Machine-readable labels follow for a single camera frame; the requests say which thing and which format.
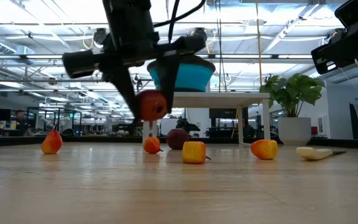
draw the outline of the table leg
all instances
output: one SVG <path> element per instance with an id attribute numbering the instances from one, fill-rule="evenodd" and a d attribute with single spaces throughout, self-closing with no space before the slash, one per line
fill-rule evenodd
<path id="1" fill-rule="evenodd" d="M 264 121 L 264 138 L 270 139 L 269 99 L 262 100 L 262 114 Z"/>
<path id="2" fill-rule="evenodd" d="M 157 137 L 157 121 L 153 121 L 152 136 Z"/>
<path id="3" fill-rule="evenodd" d="M 143 121 L 143 143 L 150 134 L 150 123 Z"/>
<path id="4" fill-rule="evenodd" d="M 238 128 L 239 128 L 239 144 L 244 143 L 244 133 L 242 132 L 244 130 L 244 126 L 242 125 L 242 107 L 237 108 L 238 111 Z"/>

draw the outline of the white table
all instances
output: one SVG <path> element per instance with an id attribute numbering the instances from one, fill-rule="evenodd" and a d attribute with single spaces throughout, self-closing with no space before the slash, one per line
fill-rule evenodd
<path id="1" fill-rule="evenodd" d="M 177 92 L 173 97 L 174 108 L 237 108 L 239 124 L 239 143 L 244 143 L 242 109 L 262 103 L 264 138 L 270 139 L 269 94 L 268 93 L 184 93 Z M 150 134 L 150 124 L 143 123 L 143 142 Z M 153 122 L 152 136 L 157 137 L 157 122 Z"/>

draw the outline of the blue bowl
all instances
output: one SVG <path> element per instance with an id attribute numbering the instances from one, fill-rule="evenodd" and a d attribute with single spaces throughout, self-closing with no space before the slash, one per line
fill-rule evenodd
<path id="1" fill-rule="evenodd" d="M 147 70 L 150 72 L 155 88 L 159 90 L 160 80 L 158 79 L 157 66 L 157 61 L 154 61 L 147 66 Z M 185 56 L 179 65 L 175 91 L 205 92 L 206 85 L 214 72 L 213 63 L 195 55 Z"/>

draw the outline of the yellow cube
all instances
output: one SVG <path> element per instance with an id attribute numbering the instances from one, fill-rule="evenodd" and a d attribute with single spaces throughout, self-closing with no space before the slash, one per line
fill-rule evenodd
<path id="1" fill-rule="evenodd" d="M 206 159 L 206 144 L 203 142 L 185 142 L 182 153 L 184 163 L 204 164 Z"/>

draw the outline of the wooden table surface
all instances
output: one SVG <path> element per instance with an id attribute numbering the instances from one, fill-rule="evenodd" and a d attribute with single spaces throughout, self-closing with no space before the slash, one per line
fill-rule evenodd
<path id="1" fill-rule="evenodd" d="M 0 147 L 0 224 L 358 223 L 358 150 L 318 162 L 281 147 L 272 161 L 247 146 L 208 145 L 212 161 L 140 144 Z"/>

